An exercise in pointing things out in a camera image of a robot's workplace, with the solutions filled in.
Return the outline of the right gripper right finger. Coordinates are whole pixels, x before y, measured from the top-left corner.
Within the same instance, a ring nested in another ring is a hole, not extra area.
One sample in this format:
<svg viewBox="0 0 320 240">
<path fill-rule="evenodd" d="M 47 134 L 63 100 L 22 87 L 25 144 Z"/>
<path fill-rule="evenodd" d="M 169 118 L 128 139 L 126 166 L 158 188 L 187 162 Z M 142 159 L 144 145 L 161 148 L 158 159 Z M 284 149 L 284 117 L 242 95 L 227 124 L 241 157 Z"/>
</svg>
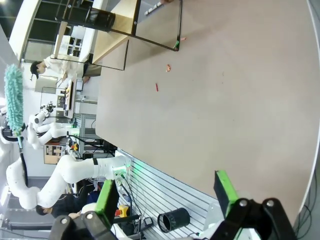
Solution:
<svg viewBox="0 0 320 240">
<path fill-rule="evenodd" d="M 215 240 L 235 240 L 243 229 L 253 229 L 261 240 L 296 240 L 281 202 L 274 197 L 258 203 L 238 196 L 227 172 L 214 172 L 214 192 L 224 220 L 213 233 Z"/>
</svg>

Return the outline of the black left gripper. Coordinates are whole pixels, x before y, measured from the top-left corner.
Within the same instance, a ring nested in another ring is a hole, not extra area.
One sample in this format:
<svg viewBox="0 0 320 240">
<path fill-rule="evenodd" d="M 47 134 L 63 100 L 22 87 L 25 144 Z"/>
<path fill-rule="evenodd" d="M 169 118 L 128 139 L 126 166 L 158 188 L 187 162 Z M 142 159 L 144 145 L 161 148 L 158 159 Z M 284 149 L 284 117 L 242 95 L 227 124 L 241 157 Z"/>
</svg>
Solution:
<svg viewBox="0 0 320 240">
<path fill-rule="evenodd" d="M 26 166 L 26 162 L 25 162 L 25 158 L 24 158 L 24 150 L 21 147 L 19 148 L 19 156 L 20 156 L 21 162 L 22 162 L 24 182 L 25 182 L 25 185 L 28 186 L 29 182 L 28 182 L 27 166 Z"/>
</svg>

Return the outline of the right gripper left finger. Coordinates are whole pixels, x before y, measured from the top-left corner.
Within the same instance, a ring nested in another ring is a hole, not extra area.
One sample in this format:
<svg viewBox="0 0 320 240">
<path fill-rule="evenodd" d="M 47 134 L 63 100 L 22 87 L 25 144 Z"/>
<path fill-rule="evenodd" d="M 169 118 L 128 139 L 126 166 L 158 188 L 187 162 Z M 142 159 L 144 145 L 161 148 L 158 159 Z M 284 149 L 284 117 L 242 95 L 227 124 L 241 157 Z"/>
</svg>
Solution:
<svg viewBox="0 0 320 240">
<path fill-rule="evenodd" d="M 114 223 L 119 194 L 114 180 L 106 180 L 94 210 L 72 219 L 57 217 L 52 225 L 51 240 L 116 240 L 111 229 Z"/>
</svg>

